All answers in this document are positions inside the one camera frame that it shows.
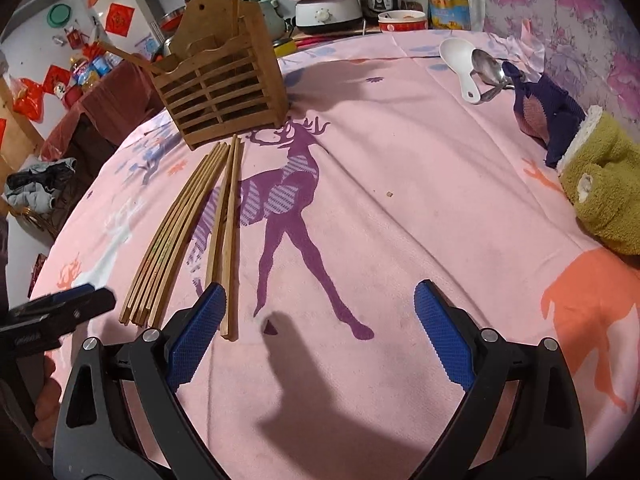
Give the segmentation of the person's left hand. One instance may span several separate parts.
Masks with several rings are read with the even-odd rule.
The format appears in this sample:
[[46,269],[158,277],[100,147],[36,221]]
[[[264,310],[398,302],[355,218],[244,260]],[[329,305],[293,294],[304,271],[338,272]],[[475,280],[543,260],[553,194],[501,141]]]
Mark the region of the person's left hand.
[[60,412],[62,387],[53,378],[55,362],[50,356],[44,356],[43,370],[44,383],[35,403],[36,423],[32,428],[32,437],[43,448],[52,448],[58,413]]

